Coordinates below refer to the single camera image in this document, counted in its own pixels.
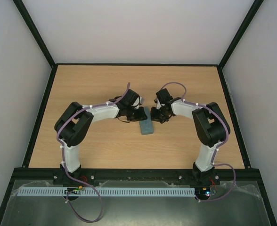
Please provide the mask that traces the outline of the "grey green glasses case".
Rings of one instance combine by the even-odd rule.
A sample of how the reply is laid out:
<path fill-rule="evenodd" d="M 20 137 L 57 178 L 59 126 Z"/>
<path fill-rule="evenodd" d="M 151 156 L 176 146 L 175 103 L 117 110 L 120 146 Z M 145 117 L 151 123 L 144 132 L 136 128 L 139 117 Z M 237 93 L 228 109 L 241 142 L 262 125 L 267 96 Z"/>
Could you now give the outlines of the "grey green glasses case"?
<path fill-rule="evenodd" d="M 147 119 L 139 122 L 140 132 L 141 135 L 151 135 L 154 133 L 154 127 L 151 120 L 150 110 L 147 106 L 144 107 L 144 112 L 147 116 Z"/>

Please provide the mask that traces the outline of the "black frame post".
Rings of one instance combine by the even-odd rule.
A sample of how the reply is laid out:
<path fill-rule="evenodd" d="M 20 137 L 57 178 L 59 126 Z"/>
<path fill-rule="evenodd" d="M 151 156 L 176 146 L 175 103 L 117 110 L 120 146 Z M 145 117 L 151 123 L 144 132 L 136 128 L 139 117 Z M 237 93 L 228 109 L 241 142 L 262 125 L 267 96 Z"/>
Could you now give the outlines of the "black frame post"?
<path fill-rule="evenodd" d="M 42 51 L 45 59 L 47 60 L 48 64 L 51 68 L 54 68 L 56 63 L 51 56 L 41 34 L 39 33 L 30 13 L 28 12 L 25 4 L 22 0 L 13 0 L 18 12 L 20 13 L 21 17 L 23 18 L 25 24 L 27 25 L 29 31 L 31 32 L 32 36 L 34 37 L 37 45 L 39 46 L 40 50 Z"/>
<path fill-rule="evenodd" d="M 219 67 L 224 68 L 227 64 L 228 60 L 230 59 L 231 55 L 233 54 L 234 50 L 236 49 L 237 45 L 239 44 L 241 38 L 243 37 L 245 31 L 249 27 L 250 23 L 254 19 L 255 15 L 257 14 L 258 10 L 260 9 L 264 0 L 254 0 L 250 9 L 248 10 L 246 16 L 244 17 L 242 23 L 240 24 L 234 38 L 232 39 L 229 47 L 227 48 L 225 54 L 223 55 Z"/>

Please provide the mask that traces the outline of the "right controller board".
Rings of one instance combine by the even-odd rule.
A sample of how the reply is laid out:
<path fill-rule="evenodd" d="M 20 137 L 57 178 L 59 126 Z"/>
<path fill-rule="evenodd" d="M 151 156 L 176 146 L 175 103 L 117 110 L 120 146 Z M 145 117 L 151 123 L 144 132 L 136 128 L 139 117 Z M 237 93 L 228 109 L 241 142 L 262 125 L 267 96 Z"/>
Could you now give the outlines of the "right controller board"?
<path fill-rule="evenodd" d="M 211 187 L 198 187 L 195 189 L 195 196 L 197 196 L 199 199 L 208 198 L 215 194 L 216 190 Z"/>

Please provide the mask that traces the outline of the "left controller board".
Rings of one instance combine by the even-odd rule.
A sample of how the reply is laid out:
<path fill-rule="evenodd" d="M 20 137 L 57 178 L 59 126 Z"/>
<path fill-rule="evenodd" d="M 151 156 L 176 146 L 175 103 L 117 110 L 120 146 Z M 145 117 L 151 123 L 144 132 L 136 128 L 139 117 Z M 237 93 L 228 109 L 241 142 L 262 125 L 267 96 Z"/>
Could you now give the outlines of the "left controller board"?
<path fill-rule="evenodd" d="M 64 190 L 64 194 L 75 194 L 80 195 L 85 190 L 85 187 L 79 186 L 79 187 L 67 187 Z"/>

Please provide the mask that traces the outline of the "black frame post right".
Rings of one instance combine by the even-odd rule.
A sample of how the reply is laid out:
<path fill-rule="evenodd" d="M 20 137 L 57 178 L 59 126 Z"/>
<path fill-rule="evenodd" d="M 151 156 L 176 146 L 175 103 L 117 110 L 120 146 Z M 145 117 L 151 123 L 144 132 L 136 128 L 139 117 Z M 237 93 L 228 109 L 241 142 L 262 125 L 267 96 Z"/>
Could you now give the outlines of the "black frame post right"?
<path fill-rule="evenodd" d="M 254 0 L 250 9 L 248 10 L 246 16 L 244 17 L 242 23 L 240 24 L 234 38 L 232 39 L 229 47 L 227 48 L 225 54 L 223 55 L 219 67 L 224 68 L 227 64 L 228 60 L 230 59 L 231 55 L 233 54 L 234 50 L 236 49 L 237 45 L 239 44 L 241 38 L 243 37 L 245 31 L 249 27 L 250 23 L 254 19 L 255 15 L 257 14 L 258 10 L 260 9 L 264 0 Z"/>

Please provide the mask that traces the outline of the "black frame post left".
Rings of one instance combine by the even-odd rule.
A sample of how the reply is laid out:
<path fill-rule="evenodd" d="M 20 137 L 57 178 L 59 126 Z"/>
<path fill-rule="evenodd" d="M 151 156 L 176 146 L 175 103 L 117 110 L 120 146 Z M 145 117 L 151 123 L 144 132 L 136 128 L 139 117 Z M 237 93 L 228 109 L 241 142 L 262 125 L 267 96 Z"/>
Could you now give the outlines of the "black frame post left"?
<path fill-rule="evenodd" d="M 39 46 L 40 50 L 42 51 L 45 59 L 47 60 L 48 64 L 51 68 L 54 68 L 56 63 L 51 56 L 41 34 L 39 33 L 30 13 L 28 12 L 25 4 L 22 0 L 13 0 L 18 12 L 20 13 L 21 17 L 23 18 L 25 24 L 27 25 L 29 31 L 31 32 L 32 36 L 34 37 L 37 45 Z"/>

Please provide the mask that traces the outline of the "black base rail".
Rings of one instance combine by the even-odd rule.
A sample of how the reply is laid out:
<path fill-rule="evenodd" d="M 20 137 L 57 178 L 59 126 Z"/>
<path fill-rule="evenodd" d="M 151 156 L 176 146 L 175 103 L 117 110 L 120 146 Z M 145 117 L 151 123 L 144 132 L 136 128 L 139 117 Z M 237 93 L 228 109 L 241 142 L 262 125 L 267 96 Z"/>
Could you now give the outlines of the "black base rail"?
<path fill-rule="evenodd" d="M 202 187 L 212 182 L 219 185 L 223 181 L 233 180 L 230 169 L 216 169 L 215 172 L 196 181 L 191 169 L 80 169 L 72 177 L 98 186 L 107 181 L 163 181 L 169 185 Z M 79 183 L 69 179 L 60 169 L 15 168 L 10 183 L 16 180 L 46 180 L 53 185 L 76 186 Z"/>

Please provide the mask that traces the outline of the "controller board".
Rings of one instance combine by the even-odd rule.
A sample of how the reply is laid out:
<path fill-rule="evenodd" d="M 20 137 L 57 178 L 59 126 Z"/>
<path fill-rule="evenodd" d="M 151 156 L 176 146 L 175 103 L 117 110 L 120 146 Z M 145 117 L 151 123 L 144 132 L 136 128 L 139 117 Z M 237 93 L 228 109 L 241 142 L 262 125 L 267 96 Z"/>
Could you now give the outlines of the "controller board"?
<path fill-rule="evenodd" d="M 198 187 L 195 189 L 195 196 L 197 196 L 199 199 L 208 198 L 215 194 L 216 190 L 211 187 Z"/>
<path fill-rule="evenodd" d="M 85 190 L 85 187 L 79 186 L 79 187 L 67 187 L 64 190 L 64 194 L 75 194 L 80 195 Z"/>

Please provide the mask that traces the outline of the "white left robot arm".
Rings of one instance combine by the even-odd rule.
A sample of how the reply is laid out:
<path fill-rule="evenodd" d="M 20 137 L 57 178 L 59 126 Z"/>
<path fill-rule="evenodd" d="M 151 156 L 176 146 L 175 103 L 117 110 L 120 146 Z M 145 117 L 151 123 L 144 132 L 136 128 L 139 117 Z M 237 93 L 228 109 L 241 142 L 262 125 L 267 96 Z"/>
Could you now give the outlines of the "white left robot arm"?
<path fill-rule="evenodd" d="M 122 96 L 98 105 L 81 105 L 72 102 L 56 122 L 57 141 L 62 148 L 61 165 L 69 173 L 80 168 L 80 143 L 86 137 L 92 123 L 105 119 L 126 117 L 127 122 L 147 119 L 143 98 L 128 89 Z"/>

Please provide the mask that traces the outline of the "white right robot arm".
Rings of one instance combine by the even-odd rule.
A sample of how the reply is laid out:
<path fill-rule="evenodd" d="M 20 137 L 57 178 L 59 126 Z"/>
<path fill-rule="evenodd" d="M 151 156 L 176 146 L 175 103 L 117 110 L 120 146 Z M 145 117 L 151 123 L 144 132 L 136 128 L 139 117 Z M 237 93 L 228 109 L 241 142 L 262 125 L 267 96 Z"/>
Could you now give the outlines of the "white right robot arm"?
<path fill-rule="evenodd" d="M 151 108 L 151 120 L 167 122 L 173 116 L 184 116 L 192 119 L 201 147 L 197 160 L 193 164 L 193 179 L 202 185 L 209 180 L 209 171 L 214 168 L 214 159 L 219 147 L 228 141 L 230 126 L 220 107 L 211 102 L 207 105 L 173 98 L 166 88 L 156 93 L 156 107 Z"/>

